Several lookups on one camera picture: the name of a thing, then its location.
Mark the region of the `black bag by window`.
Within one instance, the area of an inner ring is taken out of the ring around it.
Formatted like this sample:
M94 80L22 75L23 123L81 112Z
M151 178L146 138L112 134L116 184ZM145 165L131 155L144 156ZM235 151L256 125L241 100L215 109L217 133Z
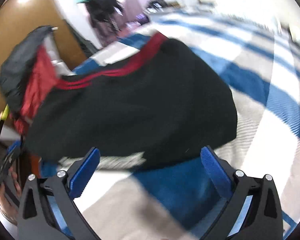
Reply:
M76 0L76 3L85 5L91 27L102 47L119 37L121 30L115 14L122 15L123 7L117 0Z

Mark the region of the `light wooden wardrobe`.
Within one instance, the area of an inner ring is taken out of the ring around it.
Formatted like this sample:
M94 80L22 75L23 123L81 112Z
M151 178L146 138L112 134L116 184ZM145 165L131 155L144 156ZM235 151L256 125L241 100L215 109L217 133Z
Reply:
M0 8L0 66L29 32L42 25L57 27L55 43L61 59L70 70L87 59L54 0L8 0ZM5 100L0 92L0 111Z

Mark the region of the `black varsity jacket red stripes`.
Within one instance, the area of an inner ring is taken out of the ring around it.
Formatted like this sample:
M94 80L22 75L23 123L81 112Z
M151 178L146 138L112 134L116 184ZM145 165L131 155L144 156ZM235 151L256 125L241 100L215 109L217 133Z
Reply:
M131 57L61 78L25 147L53 163L96 147L109 168L150 168L196 158L236 134L229 86L183 42L156 33Z

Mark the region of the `grey red clothes heap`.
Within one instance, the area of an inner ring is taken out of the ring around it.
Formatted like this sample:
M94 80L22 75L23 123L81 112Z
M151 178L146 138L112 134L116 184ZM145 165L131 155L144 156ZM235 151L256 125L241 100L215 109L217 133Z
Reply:
M53 31L49 25L31 31L0 67L0 90L21 135L59 79L74 75L60 58Z

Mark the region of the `blue white checkered bedspread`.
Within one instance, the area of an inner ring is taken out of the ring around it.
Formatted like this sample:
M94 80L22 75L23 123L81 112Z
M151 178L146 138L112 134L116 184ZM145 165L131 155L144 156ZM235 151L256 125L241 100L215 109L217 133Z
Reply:
M155 31L183 41L230 86L237 137L216 154L248 176L273 176L283 237L299 239L300 49L285 33L226 16L178 11L157 16L74 72L127 58ZM102 158L75 200L102 239L198 239L225 202L199 159L147 172L107 171L119 162Z

